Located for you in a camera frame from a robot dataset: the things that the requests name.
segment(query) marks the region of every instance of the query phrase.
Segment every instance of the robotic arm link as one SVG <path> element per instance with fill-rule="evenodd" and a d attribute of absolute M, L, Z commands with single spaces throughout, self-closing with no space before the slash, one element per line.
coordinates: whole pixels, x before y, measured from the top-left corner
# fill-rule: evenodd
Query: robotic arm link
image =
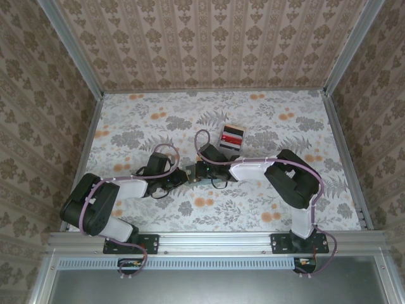
<path fill-rule="evenodd" d="M 295 252 L 312 246 L 314 238 L 314 202 L 323 194 L 323 182 L 316 171 L 291 150 L 283 149 L 273 158 L 228 159 L 208 143 L 197 148 L 202 158 L 193 165 L 178 168 L 177 162 L 158 153 L 155 148 L 145 167 L 130 177 L 102 179 L 94 174 L 85 174 L 63 205 L 60 217 L 78 227 L 82 233 L 100 235 L 121 243 L 138 244 L 139 230 L 136 226 L 111 215 L 116 200 L 154 196 L 160 188 L 167 193 L 182 184 L 202 183 L 204 180 L 219 179 L 225 182 L 269 181 L 283 200 L 291 206 L 292 225 L 290 238 Z"/>

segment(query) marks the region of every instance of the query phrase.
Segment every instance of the white arm segment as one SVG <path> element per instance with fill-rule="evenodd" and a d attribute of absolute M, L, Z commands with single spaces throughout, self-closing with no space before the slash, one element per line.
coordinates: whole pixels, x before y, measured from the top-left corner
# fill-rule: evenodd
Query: white arm segment
<path fill-rule="evenodd" d="M 147 182 L 143 179 L 114 180 L 113 183 L 120 187 L 115 199 L 117 201 L 127 198 L 142 198 L 147 188 Z"/>
<path fill-rule="evenodd" d="M 125 200 L 127 198 L 141 198 L 145 195 L 147 188 L 147 182 L 142 179 L 114 180 L 113 183 L 120 187 L 115 199 L 116 201 Z M 110 216 L 106 227 L 100 232 L 100 235 L 106 238 L 116 239 L 120 242 L 126 242 L 133 229 L 130 224 L 123 220 Z"/>
<path fill-rule="evenodd" d="M 311 204 L 307 209 L 291 208 L 291 231 L 300 238 L 307 239 L 314 230 L 311 223 Z"/>
<path fill-rule="evenodd" d="M 106 238 L 116 239 L 120 242 L 126 242 L 128 241 L 133 229 L 134 228 L 130 224 L 123 220 L 110 216 L 106 227 L 100 232 L 100 235 L 105 236 Z"/>
<path fill-rule="evenodd" d="M 263 161 L 252 162 L 252 163 L 233 163 L 230 166 L 229 172 L 237 181 L 246 181 L 253 179 L 256 181 L 268 181 L 265 177 L 265 172 L 268 167 L 273 165 L 273 161 L 265 163 Z"/>
<path fill-rule="evenodd" d="M 237 163 L 230 166 L 229 172 L 237 181 L 256 180 L 268 181 L 265 172 L 268 167 L 274 162 L 252 162 L 252 163 Z M 307 239 L 314 227 L 311 224 L 311 204 L 307 209 L 291 208 L 292 225 L 291 231 L 300 238 Z"/>

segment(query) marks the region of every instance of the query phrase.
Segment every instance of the metal corner post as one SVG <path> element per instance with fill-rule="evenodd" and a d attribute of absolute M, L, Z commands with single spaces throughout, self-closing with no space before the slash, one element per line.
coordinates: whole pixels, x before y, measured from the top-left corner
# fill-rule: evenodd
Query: metal corner post
<path fill-rule="evenodd" d="M 340 126 L 332 98 L 330 95 L 324 95 L 322 98 L 329 118 L 330 128 L 332 129 L 332 133 L 336 141 L 337 151 L 339 152 L 340 159 L 342 160 L 342 166 L 347 178 L 347 183 L 349 184 L 350 192 L 355 204 L 357 204 L 363 212 L 364 221 L 366 222 L 367 228 L 372 230 L 374 229 L 373 223 L 371 221 L 370 214 L 368 213 L 366 201 L 363 196 L 363 192 L 361 191 L 356 171 L 354 170 L 354 165 L 344 139 L 342 127 Z"/>
<path fill-rule="evenodd" d="M 384 0 L 369 0 L 365 4 L 364 10 L 361 12 L 324 85 L 327 94 L 332 95 L 383 3 Z"/>
<path fill-rule="evenodd" d="M 79 182 L 79 180 L 82 178 L 82 176 L 85 173 L 87 160 L 89 159 L 91 145 L 93 143 L 94 134 L 96 133 L 97 124 L 99 122 L 101 110 L 103 108 L 103 103 L 104 103 L 103 99 L 100 101 L 97 101 L 96 107 L 94 108 L 93 117 L 91 119 L 86 141 L 84 142 L 82 156 L 80 157 L 80 161 L 77 166 L 77 171 L 76 171 L 75 179 L 73 180 L 71 191 L 76 187 L 77 183 Z M 62 222 L 61 228 L 59 231 L 66 231 L 67 228 L 68 228 L 68 223 Z"/>
<path fill-rule="evenodd" d="M 86 60 L 82 50 L 78 46 L 72 32 L 68 28 L 62 14 L 60 13 L 55 0 L 38 0 L 40 6 L 44 10 L 46 16 L 62 43 L 65 45 L 70 57 L 78 68 L 83 79 L 86 81 L 91 93 L 93 93 L 96 101 L 100 101 L 103 97 L 102 86 L 99 83 L 96 75 L 90 66 L 90 63 Z"/>

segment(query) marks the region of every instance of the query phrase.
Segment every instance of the black cable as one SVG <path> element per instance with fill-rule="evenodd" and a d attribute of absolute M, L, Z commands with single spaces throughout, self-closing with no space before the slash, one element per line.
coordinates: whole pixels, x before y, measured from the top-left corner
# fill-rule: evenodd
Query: black cable
<path fill-rule="evenodd" d="M 228 181 L 225 182 L 225 187 L 223 187 L 223 188 L 218 188 L 218 187 L 216 187 L 216 186 L 214 185 L 214 177 L 211 175 L 211 185 L 213 185 L 213 187 L 214 187 L 215 189 L 221 190 L 221 189 L 225 189 L 226 187 L 228 187 Z"/>
<path fill-rule="evenodd" d="M 153 194 L 152 194 L 151 197 L 154 198 L 154 199 L 156 199 L 156 200 L 160 200 L 161 198 L 165 198 L 166 196 L 168 196 L 169 193 L 170 193 L 170 191 L 167 191 L 166 194 L 164 194 L 164 195 L 162 195 L 162 196 L 160 196 L 160 197 L 158 197 L 158 198 L 155 198 L 155 197 L 153 196 Z"/>

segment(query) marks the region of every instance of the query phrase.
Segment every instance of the wire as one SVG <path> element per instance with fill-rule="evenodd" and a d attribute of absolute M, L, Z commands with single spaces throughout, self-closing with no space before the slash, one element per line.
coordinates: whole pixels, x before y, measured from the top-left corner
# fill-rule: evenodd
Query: wire
<path fill-rule="evenodd" d="M 137 249 L 141 250 L 141 252 L 144 254 L 144 259 L 142 261 L 141 266 L 133 274 L 131 274 L 131 276 L 137 276 L 139 274 L 139 272 L 141 272 L 141 270 L 145 267 L 146 262 L 147 262 L 147 252 L 146 252 L 145 248 L 143 248 L 143 247 L 141 247 L 141 246 L 139 246 L 137 244 L 123 243 L 123 242 L 120 242 L 120 241 L 118 241 L 116 239 L 111 239 L 110 237 L 106 237 L 106 236 L 102 236 L 102 235 L 100 235 L 100 236 L 103 237 L 103 238 L 106 238 L 108 241 L 114 242 L 114 243 L 116 243 L 118 245 L 134 247 L 134 248 L 137 248 Z M 125 276 L 129 277 L 129 275 L 126 275 L 126 274 L 124 274 L 122 272 L 122 266 L 124 264 L 126 264 L 127 262 L 130 262 L 132 260 L 128 259 L 128 260 L 121 261 L 120 268 L 118 269 L 118 272 L 120 273 L 121 278 L 124 278 Z"/>
<path fill-rule="evenodd" d="M 213 187 L 215 188 L 215 189 L 225 189 L 226 187 L 228 187 L 228 181 L 226 181 L 225 182 L 225 187 L 222 187 L 222 188 L 218 188 L 218 187 L 216 187 L 215 185 L 214 185 L 214 177 L 211 175 L 211 185 L 213 185 Z"/>
<path fill-rule="evenodd" d="M 177 167 L 178 167 L 178 165 L 179 165 L 179 163 L 180 163 L 180 154 L 178 153 L 178 151 L 176 150 L 176 148 L 175 148 L 172 144 L 159 144 L 159 145 L 157 145 L 157 146 L 155 147 L 155 149 L 153 150 L 153 152 L 156 152 L 156 150 L 157 150 L 158 148 L 162 147 L 162 146 L 171 147 L 171 148 L 173 148 L 173 149 L 175 150 L 175 152 L 176 152 L 177 161 L 176 161 L 176 163 L 174 164 L 174 166 L 172 166 L 172 167 L 170 168 L 169 171 L 167 171 L 167 172 L 165 172 L 165 173 L 163 173 L 163 174 L 153 175 L 153 176 L 135 176 L 135 175 L 131 175 L 131 176 L 121 176 L 121 177 L 109 177 L 109 178 L 107 178 L 107 179 L 101 179 L 101 180 L 93 187 L 93 189 L 91 189 L 89 195 L 86 197 L 86 200 L 84 201 L 84 205 L 83 205 L 83 208 L 82 208 L 82 212 L 80 213 L 80 217 L 79 217 L 79 220 L 78 220 L 78 228 L 80 229 L 80 232 L 81 232 L 83 235 L 85 235 L 85 236 L 87 235 L 87 233 L 86 233 L 86 232 L 84 231 L 84 229 L 83 229 L 83 219 L 84 219 L 84 215 L 85 215 L 86 209 L 87 209 L 87 207 L 88 207 L 88 205 L 89 205 L 89 203 L 90 203 L 90 200 L 92 199 L 94 193 L 97 191 L 97 189 L 98 189 L 102 184 L 104 184 L 105 182 L 130 181 L 130 180 L 134 180 L 134 179 L 135 179 L 135 180 L 137 180 L 137 179 L 140 179 L 140 180 L 144 180 L 144 179 L 157 179 L 157 178 L 160 178 L 160 177 L 165 177 L 165 176 L 167 176 L 167 175 L 170 175 L 171 173 L 173 173 L 173 172 L 177 169 Z"/>
<path fill-rule="evenodd" d="M 169 193 L 170 193 L 170 191 L 167 191 L 164 195 L 159 196 L 158 198 L 155 198 L 155 197 L 153 196 L 153 193 L 152 193 L 152 194 L 151 194 L 151 198 L 154 198 L 154 199 L 156 199 L 156 200 L 160 200 L 161 198 L 165 198 L 166 196 L 168 196 Z"/>
<path fill-rule="evenodd" d="M 312 169 L 310 169 L 310 168 L 308 168 L 308 167 L 306 167 L 306 166 L 304 166 L 304 165 L 301 165 L 300 163 L 296 163 L 296 162 L 290 161 L 290 160 L 281 160 L 281 159 L 278 159 L 278 158 L 249 158 L 249 159 L 241 159 L 241 160 L 235 160 L 235 161 L 213 161 L 213 160 L 210 160 L 210 159 L 206 158 L 204 155 L 202 155 L 201 152 L 199 151 L 199 148 L 198 148 L 197 138 L 198 138 L 198 135 L 199 135 L 200 133 L 202 133 L 202 132 L 204 132 L 204 133 L 207 134 L 207 136 L 208 136 L 208 141 L 207 141 L 207 143 L 209 143 L 209 141 L 210 141 L 210 139 L 211 139 L 211 136 L 210 136 L 209 132 L 208 132 L 206 129 L 201 129 L 201 130 L 199 130 L 199 131 L 196 133 L 196 135 L 194 136 L 194 147 L 195 147 L 195 149 L 196 149 L 196 151 L 197 151 L 198 156 L 200 156 L 202 160 L 204 160 L 204 161 L 206 161 L 206 162 L 208 162 L 208 163 L 212 163 L 213 165 L 231 165 L 231 164 L 234 164 L 234 163 L 253 163 L 253 162 L 265 162 L 265 163 L 268 163 L 268 162 L 275 162 L 275 163 L 284 163 L 284 164 L 286 164 L 286 165 L 292 165 L 292 166 L 301 168 L 301 169 L 303 169 L 303 170 L 309 172 L 310 174 L 312 174 L 312 175 L 316 178 L 316 180 L 320 183 L 320 188 L 321 188 L 321 189 L 319 190 L 318 195 L 315 197 L 315 199 L 312 200 L 312 204 L 311 204 L 311 224 L 312 224 L 312 226 L 314 227 L 314 229 L 316 229 L 316 230 L 319 231 L 320 233 L 324 233 L 325 235 L 327 235 L 327 236 L 329 236 L 330 238 L 332 238 L 333 241 L 334 241 L 334 243 L 335 243 L 335 247 L 334 247 L 334 249 L 333 249 L 332 254 L 330 255 L 330 258 L 329 258 L 328 262 L 327 262 L 320 270 L 318 270 L 318 271 L 316 271 L 316 272 L 313 272 L 312 274 L 308 274 L 308 273 L 306 273 L 304 270 L 299 269 L 298 267 L 297 267 L 297 269 L 303 271 L 303 272 L 304 272 L 303 274 L 304 274 L 304 275 L 307 275 L 307 276 L 313 276 L 313 275 L 315 275 L 315 274 L 319 274 L 320 272 L 323 272 L 323 271 L 325 270 L 325 268 L 330 264 L 330 262 L 331 262 L 331 261 L 334 259 L 334 257 L 335 257 L 335 254 L 336 254 L 336 252 L 337 252 L 337 240 L 336 240 L 336 238 L 335 238 L 333 235 L 331 235 L 329 232 L 325 232 L 325 231 L 321 230 L 321 229 L 318 228 L 318 226 L 315 224 L 315 206 L 316 206 L 316 202 L 321 198 L 323 192 L 325 191 L 325 185 L 324 185 L 324 183 L 323 183 L 323 181 L 322 181 L 322 178 L 318 175 L 318 173 L 316 173 L 314 170 L 312 170 Z"/>

